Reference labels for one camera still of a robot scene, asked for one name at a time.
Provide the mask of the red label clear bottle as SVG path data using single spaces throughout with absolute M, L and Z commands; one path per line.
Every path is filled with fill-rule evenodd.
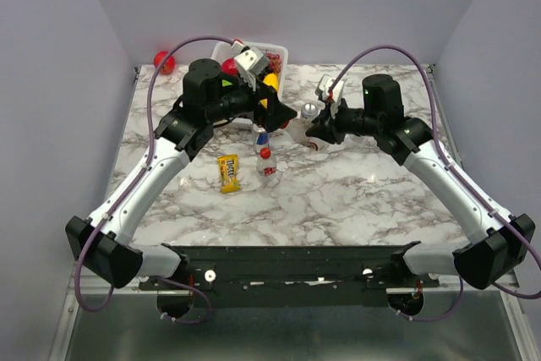
M 265 160 L 261 158 L 259 154 L 256 162 L 256 171 L 258 173 L 259 180 L 263 184 L 270 182 L 277 171 L 277 160 L 275 155 L 271 152 L 271 157 Z

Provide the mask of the clear water bottle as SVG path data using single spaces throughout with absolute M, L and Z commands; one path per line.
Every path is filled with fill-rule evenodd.
M 358 143 L 358 144 L 366 144 L 366 143 L 369 143 L 369 142 L 373 141 L 372 137 L 366 136 L 366 135 L 354 135 L 354 134 L 352 134 L 350 136 L 350 139 L 353 142 Z

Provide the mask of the small red bottle cap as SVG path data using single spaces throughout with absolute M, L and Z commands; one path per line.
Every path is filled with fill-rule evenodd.
M 271 150 L 268 147 L 262 148 L 260 150 L 260 157 L 263 159 L 269 159 L 271 157 Z

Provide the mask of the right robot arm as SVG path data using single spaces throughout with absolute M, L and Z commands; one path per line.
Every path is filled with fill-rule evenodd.
M 400 85 L 388 74 L 363 79 L 363 107 L 352 108 L 342 96 L 344 83 L 324 75 L 315 94 L 325 107 L 306 134 L 329 144 L 346 135 L 369 136 L 395 162 L 419 178 L 453 215 L 465 243 L 414 243 L 396 263 L 413 275 L 460 276 L 485 289 L 522 263 L 535 230 L 526 214 L 512 215 L 490 198 L 451 158 L 431 128 L 407 117 Z

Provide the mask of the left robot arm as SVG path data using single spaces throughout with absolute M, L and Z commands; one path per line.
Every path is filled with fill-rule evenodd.
M 85 219 L 68 221 L 65 231 L 78 265 L 115 288 L 137 276 L 172 276 L 180 255 L 164 245 L 132 247 L 135 231 L 161 191 L 212 139 L 215 124 L 242 115 L 274 132 L 297 113 L 247 70 L 236 77 L 215 60 L 192 62 L 182 95 L 153 130 L 137 166 Z

